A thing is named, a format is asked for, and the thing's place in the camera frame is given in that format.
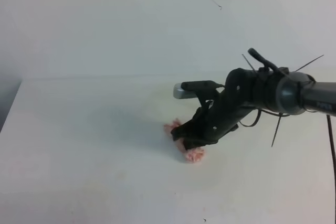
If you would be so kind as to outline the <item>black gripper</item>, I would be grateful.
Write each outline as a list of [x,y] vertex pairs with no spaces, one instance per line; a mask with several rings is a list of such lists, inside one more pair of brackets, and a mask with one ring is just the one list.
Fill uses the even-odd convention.
[[186,151],[218,143],[237,123],[255,109],[251,104],[256,74],[242,68],[231,71],[225,89],[212,107],[194,122],[173,122],[170,131],[173,141],[183,139]]

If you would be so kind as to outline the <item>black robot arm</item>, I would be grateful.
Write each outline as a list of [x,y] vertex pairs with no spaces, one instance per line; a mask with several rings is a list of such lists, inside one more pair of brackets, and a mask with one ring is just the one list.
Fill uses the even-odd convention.
[[335,115],[334,82],[317,82],[311,75],[277,67],[253,48],[248,53],[263,67],[234,69],[225,84],[203,80],[174,86],[176,99],[197,98],[201,105],[189,121],[171,130],[173,140],[181,140],[186,150],[216,144],[253,110],[280,118],[308,110]]

